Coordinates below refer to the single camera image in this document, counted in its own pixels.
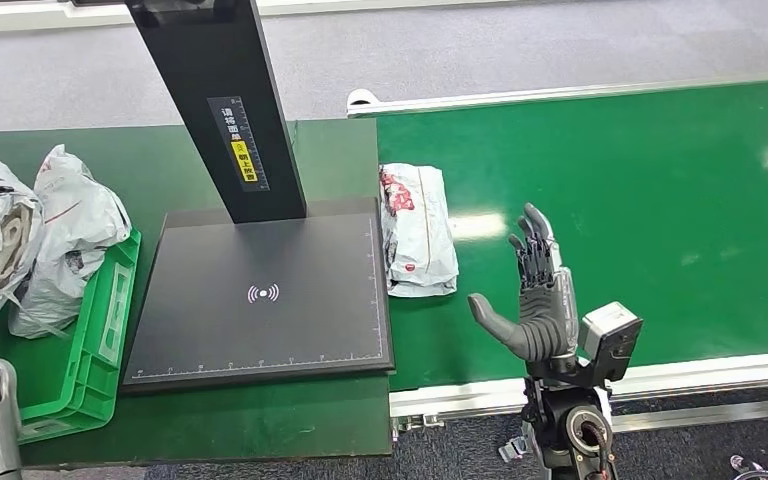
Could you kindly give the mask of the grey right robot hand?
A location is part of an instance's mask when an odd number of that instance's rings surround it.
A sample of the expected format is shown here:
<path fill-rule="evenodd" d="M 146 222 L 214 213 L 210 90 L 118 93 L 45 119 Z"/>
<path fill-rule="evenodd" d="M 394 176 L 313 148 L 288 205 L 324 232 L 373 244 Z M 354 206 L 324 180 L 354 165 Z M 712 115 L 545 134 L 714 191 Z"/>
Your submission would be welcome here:
<path fill-rule="evenodd" d="M 571 270 L 563 264 L 550 221 L 527 203 L 518 217 L 519 235 L 511 234 L 519 275 L 518 320 L 497 313 L 480 293 L 467 296 L 474 320 L 526 362 L 573 356 L 579 319 Z"/>

